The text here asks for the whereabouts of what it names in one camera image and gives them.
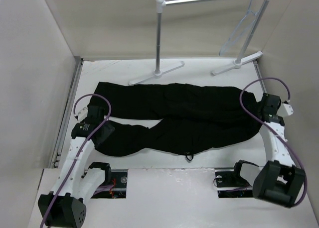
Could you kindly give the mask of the black trousers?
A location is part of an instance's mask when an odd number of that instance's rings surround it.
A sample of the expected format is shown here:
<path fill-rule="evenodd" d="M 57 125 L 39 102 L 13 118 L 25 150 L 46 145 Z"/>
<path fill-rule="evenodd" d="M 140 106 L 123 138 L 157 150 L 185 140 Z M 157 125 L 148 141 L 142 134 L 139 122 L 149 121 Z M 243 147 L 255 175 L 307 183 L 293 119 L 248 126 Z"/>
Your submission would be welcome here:
<path fill-rule="evenodd" d="M 113 157 L 145 148 L 191 156 L 244 142 L 261 128 L 259 102 L 236 87 L 100 82 L 90 105 L 115 118 L 158 121 L 151 128 L 112 122 L 114 132 L 97 150 Z"/>

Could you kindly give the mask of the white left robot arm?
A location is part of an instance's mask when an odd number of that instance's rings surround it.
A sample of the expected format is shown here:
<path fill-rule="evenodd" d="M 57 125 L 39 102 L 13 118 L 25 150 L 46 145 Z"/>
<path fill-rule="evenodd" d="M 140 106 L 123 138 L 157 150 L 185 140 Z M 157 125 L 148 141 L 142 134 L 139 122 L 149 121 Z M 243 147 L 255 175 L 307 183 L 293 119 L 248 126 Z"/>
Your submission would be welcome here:
<path fill-rule="evenodd" d="M 83 226 L 87 202 L 99 187 L 108 187 L 112 182 L 108 163 L 93 162 L 88 168 L 85 166 L 93 150 L 114 130 L 104 108 L 88 106 L 86 117 L 71 131 L 69 150 L 54 186 L 38 199 L 42 215 L 40 227 Z"/>

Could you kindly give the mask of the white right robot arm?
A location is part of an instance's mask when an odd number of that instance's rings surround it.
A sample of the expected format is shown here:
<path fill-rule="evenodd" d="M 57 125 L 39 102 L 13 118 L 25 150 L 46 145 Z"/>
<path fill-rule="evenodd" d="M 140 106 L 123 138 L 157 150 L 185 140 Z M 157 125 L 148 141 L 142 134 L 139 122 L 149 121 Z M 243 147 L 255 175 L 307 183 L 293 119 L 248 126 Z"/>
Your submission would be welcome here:
<path fill-rule="evenodd" d="M 283 118 L 292 113 L 292 107 L 280 97 L 264 93 L 257 115 L 262 122 L 259 134 L 264 143 L 266 164 L 260 167 L 239 160 L 231 173 L 235 185 L 243 186 L 248 182 L 252 186 L 254 198 L 286 208 L 296 205 L 306 179 L 304 169 L 295 165 L 286 146 Z"/>

